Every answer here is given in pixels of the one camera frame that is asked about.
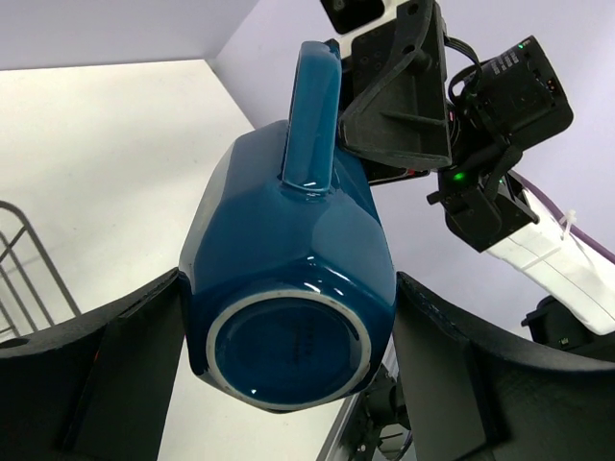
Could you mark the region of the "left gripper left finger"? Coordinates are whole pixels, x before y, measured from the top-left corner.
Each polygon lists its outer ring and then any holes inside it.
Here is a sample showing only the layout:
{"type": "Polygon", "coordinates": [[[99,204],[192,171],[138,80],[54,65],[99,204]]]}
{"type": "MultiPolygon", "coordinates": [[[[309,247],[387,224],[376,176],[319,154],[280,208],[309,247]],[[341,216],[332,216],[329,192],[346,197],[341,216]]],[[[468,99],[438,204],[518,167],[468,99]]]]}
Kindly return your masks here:
{"type": "Polygon", "coordinates": [[[1,345],[4,460],[155,460],[184,341],[177,270],[1,345]]]}

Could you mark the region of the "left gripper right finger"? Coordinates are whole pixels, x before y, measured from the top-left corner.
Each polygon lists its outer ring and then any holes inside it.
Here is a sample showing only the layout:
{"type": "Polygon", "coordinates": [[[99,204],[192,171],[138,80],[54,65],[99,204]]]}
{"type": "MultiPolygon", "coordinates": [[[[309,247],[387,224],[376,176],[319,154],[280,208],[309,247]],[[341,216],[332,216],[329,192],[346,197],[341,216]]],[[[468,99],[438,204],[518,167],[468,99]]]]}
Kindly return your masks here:
{"type": "Polygon", "coordinates": [[[393,338],[420,460],[610,460],[614,338],[563,351],[397,276],[393,338]]]}

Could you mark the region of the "dark wire dish rack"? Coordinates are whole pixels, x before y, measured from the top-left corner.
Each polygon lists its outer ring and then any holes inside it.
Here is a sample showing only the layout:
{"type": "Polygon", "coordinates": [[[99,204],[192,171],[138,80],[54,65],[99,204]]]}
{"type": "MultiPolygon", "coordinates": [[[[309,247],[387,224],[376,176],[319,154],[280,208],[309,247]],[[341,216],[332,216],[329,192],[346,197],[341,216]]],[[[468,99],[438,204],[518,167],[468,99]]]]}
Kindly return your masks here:
{"type": "Polygon", "coordinates": [[[81,315],[82,310],[26,214],[3,201],[1,344],[22,344],[25,336],[81,315]]]}

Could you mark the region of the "blue mug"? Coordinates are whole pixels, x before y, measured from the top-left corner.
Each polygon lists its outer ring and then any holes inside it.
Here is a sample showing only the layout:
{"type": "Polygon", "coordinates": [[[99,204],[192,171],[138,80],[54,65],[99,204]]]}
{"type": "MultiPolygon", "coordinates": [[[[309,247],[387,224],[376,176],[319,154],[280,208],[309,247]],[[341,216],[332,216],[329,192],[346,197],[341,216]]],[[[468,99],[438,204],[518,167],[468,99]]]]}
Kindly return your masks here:
{"type": "Polygon", "coordinates": [[[336,140],[341,80],[336,42],[303,43],[288,116],[220,158],[180,255],[192,372],[269,412],[364,390],[393,328],[381,220],[336,140]]]}

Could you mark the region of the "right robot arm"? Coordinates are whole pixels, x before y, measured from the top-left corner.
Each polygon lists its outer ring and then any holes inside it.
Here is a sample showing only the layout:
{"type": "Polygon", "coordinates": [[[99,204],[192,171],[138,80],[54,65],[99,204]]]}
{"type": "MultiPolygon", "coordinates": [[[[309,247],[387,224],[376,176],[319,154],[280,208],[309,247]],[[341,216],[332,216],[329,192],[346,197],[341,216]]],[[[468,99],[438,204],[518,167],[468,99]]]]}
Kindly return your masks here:
{"type": "Polygon", "coordinates": [[[482,60],[433,1],[359,29],[342,60],[338,135],[372,184],[435,174],[447,228],[547,292],[524,319],[534,342],[614,358],[614,255],[515,168],[573,121],[533,36],[482,60]]]}

